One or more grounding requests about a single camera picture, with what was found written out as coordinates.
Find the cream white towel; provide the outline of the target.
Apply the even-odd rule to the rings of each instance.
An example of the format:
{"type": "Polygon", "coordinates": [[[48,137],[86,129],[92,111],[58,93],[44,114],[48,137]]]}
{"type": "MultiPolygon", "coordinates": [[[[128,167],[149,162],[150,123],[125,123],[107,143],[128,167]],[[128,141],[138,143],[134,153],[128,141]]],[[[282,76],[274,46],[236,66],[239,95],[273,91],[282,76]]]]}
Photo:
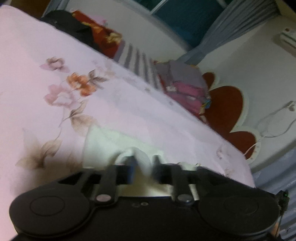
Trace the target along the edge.
{"type": "Polygon", "coordinates": [[[167,163],[163,151],[124,133],[92,125],[84,143],[83,167],[104,170],[110,165],[123,165],[129,157],[135,157],[137,163],[133,183],[120,185],[119,196],[170,196],[172,186],[158,184],[152,179],[155,156],[159,156],[161,163],[167,163]]]}

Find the folded grey pink clothes stack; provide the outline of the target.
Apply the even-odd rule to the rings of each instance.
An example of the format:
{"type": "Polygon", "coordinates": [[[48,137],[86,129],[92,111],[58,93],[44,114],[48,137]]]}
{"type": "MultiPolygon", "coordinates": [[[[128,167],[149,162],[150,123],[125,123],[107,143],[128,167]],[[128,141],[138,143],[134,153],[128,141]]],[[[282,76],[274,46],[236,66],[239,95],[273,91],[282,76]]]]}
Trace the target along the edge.
{"type": "Polygon", "coordinates": [[[199,117],[210,106],[208,86],[198,68],[174,60],[154,66],[165,94],[187,111],[199,117]]]}

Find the red heart-shaped headboard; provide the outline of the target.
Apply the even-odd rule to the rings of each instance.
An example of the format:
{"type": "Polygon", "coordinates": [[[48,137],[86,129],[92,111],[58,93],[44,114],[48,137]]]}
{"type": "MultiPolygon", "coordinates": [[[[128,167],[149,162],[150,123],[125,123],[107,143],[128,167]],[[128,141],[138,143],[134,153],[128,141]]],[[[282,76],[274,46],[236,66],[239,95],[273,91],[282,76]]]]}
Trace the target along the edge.
{"type": "Polygon", "coordinates": [[[211,97],[204,112],[206,121],[251,164],[261,149],[261,136],[256,129],[244,125],[249,109],[247,95],[236,86],[219,84],[219,77],[213,72],[204,73],[203,78],[211,97]]]}

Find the pink floral bed sheet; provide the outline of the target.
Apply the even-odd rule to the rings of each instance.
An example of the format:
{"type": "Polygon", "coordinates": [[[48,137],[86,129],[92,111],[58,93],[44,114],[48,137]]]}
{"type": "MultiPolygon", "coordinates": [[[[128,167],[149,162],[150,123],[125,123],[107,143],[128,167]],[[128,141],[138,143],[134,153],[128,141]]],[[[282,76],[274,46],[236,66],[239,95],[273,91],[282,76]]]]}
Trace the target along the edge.
{"type": "Polygon", "coordinates": [[[89,127],[124,133],[249,186],[243,154],[141,77],[12,6],[1,7],[1,240],[21,193],[83,166],[89,127]]]}

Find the grey white striped cloth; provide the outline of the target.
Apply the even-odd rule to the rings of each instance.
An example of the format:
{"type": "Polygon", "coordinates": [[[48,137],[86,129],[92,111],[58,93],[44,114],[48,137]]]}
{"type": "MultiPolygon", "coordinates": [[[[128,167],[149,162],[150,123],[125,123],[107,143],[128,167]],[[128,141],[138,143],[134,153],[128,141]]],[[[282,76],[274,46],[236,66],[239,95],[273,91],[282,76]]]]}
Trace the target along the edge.
{"type": "Polygon", "coordinates": [[[113,60],[119,65],[141,77],[146,83],[163,92],[163,86],[158,76],[154,61],[145,52],[130,42],[122,40],[113,60]]]}

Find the red orange floral cloth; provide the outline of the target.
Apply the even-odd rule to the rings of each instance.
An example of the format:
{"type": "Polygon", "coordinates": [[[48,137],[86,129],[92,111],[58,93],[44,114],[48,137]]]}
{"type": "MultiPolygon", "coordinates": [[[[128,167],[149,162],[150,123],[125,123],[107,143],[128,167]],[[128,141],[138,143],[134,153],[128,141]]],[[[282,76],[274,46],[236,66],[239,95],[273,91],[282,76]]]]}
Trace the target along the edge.
{"type": "Polygon", "coordinates": [[[91,18],[79,10],[72,12],[72,16],[92,29],[95,44],[99,46],[105,56],[113,59],[121,44],[122,34],[108,28],[106,26],[107,21],[103,17],[91,18]]]}

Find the white framed window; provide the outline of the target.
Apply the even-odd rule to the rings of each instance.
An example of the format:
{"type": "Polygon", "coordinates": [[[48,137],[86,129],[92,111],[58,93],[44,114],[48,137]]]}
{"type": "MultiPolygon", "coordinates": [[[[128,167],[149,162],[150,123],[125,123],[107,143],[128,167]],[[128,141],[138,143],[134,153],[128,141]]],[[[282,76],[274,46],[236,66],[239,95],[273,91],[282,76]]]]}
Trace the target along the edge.
{"type": "Polygon", "coordinates": [[[190,47],[197,47],[205,33],[231,0],[136,1],[165,23],[190,47]]]}

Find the black garment on bed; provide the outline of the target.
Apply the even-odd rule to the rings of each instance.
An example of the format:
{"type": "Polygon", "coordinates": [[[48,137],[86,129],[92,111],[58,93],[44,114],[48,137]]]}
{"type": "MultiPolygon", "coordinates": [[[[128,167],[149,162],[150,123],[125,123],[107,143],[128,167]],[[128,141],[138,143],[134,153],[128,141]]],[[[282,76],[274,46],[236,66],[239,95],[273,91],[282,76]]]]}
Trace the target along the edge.
{"type": "Polygon", "coordinates": [[[42,22],[48,23],[56,29],[71,35],[78,41],[88,45],[98,52],[102,52],[98,44],[95,43],[92,28],[84,25],[65,10],[55,10],[40,18],[42,22]]]}

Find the grey curtain right side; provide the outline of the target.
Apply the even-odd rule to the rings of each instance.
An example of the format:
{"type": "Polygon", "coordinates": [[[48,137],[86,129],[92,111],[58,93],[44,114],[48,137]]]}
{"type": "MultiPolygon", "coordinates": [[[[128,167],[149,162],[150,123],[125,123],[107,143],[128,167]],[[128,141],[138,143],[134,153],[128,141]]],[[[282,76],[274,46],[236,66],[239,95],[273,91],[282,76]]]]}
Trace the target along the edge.
{"type": "Polygon", "coordinates": [[[199,64],[207,54],[278,16],[276,1],[232,1],[205,33],[200,44],[178,61],[199,64]]]}

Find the white air conditioner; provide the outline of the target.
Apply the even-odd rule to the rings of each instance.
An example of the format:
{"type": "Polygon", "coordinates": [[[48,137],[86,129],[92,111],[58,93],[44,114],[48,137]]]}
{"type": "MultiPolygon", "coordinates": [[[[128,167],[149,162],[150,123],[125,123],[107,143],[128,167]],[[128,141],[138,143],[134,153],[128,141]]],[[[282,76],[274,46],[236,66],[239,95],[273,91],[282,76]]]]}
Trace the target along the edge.
{"type": "Polygon", "coordinates": [[[286,27],[280,33],[280,45],[281,47],[295,50],[296,48],[296,31],[295,29],[286,27]]]}

